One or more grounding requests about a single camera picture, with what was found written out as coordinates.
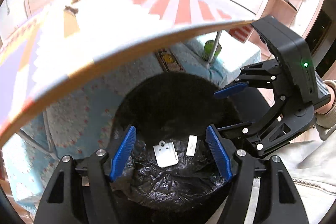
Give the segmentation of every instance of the white plastic object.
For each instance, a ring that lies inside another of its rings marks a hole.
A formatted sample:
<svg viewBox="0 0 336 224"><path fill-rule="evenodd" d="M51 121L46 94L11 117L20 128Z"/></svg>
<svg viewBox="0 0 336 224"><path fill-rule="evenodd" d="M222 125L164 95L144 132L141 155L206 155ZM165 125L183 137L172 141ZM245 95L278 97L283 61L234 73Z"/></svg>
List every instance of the white plastic object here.
<svg viewBox="0 0 336 224"><path fill-rule="evenodd" d="M165 143L164 141L160 141L159 144L154 145L153 148L159 167L164 168L179 162L173 142Z"/></svg>
<svg viewBox="0 0 336 224"><path fill-rule="evenodd" d="M185 153L187 156L195 157L196 144L197 136L189 135L187 152Z"/></svg>

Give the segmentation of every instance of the green cup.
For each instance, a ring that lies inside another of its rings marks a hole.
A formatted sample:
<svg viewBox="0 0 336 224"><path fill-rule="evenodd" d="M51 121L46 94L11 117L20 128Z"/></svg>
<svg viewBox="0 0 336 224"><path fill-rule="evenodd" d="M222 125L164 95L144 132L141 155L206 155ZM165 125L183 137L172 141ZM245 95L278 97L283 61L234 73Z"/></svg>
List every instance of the green cup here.
<svg viewBox="0 0 336 224"><path fill-rule="evenodd" d="M203 53L202 53L202 59L204 61L208 61L209 60L210 53L211 53L211 50L212 50L214 44L215 44L214 40L208 40L205 43L204 50L203 50ZM213 57L212 62L216 60L216 58L219 55L219 53L221 52L221 50L222 50L222 46L218 43L218 46L217 46L217 49L215 51L215 55Z"/></svg>

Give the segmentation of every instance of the blue gripper pad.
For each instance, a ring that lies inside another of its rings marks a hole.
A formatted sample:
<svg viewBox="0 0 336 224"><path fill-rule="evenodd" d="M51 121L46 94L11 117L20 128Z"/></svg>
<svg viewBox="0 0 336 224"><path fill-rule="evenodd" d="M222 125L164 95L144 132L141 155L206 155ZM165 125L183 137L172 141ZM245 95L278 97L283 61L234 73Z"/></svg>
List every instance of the blue gripper pad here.
<svg viewBox="0 0 336 224"><path fill-rule="evenodd" d="M224 147L221 145L216 132L211 126L207 127L206 141L209 145L212 156L215 159L220 175L227 181L231 180L233 177L231 172L231 160L228 154L225 152Z"/></svg>
<svg viewBox="0 0 336 224"><path fill-rule="evenodd" d="M121 176L127 163L128 157L133 149L136 137L137 137L137 130L135 129L134 126L131 126L124 140L119 146L118 151L114 155L114 158L112 159L111 173L110 173L110 179L112 181L115 181L118 177Z"/></svg>
<svg viewBox="0 0 336 224"><path fill-rule="evenodd" d="M216 91L213 95L216 99L224 99L228 96L237 94L248 87L247 83L237 83L227 88Z"/></svg>

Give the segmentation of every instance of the black plastic bag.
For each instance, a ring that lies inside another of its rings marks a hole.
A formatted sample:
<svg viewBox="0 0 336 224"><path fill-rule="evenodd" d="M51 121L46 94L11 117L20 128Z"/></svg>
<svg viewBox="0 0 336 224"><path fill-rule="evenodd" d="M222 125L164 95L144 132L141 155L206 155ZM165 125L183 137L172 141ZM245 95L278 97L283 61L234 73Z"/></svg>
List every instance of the black plastic bag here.
<svg viewBox="0 0 336 224"><path fill-rule="evenodd" d="M205 142L206 127L240 122L228 99L214 99L217 89L198 76L169 72L147 79L132 90L115 114L111 138L117 138L120 130L132 124L137 140L113 189L142 206L171 213L211 202L209 199L226 181L220 177ZM195 157L185 155L189 135L198 136ZM157 165L153 145L160 140L174 143L177 165Z"/></svg>

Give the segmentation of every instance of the beige sleeve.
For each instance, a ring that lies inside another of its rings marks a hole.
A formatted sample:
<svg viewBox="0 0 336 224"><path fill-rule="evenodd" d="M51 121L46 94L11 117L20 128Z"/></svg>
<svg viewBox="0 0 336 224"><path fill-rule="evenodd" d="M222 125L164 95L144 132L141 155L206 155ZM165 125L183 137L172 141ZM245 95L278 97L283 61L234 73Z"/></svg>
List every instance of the beige sleeve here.
<svg viewBox="0 0 336 224"><path fill-rule="evenodd" d="M328 86L332 87L333 90L335 91L336 94L336 83L335 81L332 80L325 80L324 81L325 84L327 84ZM334 102L331 110L329 110L326 114L316 114L316 118L317 118L317 124L330 129L334 124L336 124L336 104Z"/></svg>

